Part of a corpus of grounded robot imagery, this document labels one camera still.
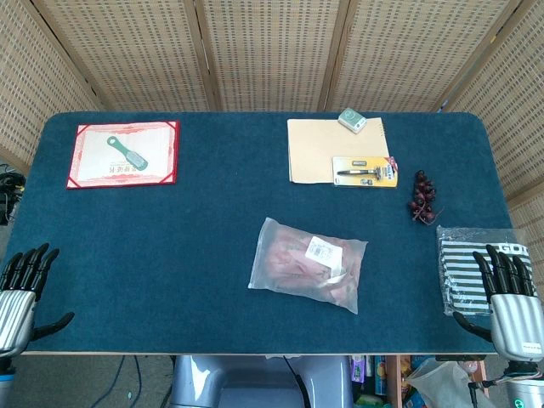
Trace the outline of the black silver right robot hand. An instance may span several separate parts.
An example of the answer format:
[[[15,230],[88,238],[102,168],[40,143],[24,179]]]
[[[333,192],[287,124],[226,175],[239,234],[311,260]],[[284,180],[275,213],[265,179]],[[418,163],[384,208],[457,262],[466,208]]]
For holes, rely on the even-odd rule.
[[[485,246],[489,260],[479,252],[479,266],[490,310],[490,328],[477,326],[455,311],[453,317],[467,332],[493,343],[506,360],[538,363],[543,360],[543,308],[526,265],[492,245]]]

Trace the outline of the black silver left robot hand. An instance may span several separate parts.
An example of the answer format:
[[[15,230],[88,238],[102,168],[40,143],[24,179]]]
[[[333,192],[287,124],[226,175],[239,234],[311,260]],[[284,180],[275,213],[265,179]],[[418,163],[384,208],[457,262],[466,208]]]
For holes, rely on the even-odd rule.
[[[35,326],[35,311],[46,286],[58,248],[48,243],[29,251],[17,252],[1,273],[1,358],[10,359],[26,350],[28,344],[61,331],[73,320],[68,312],[45,326]]]

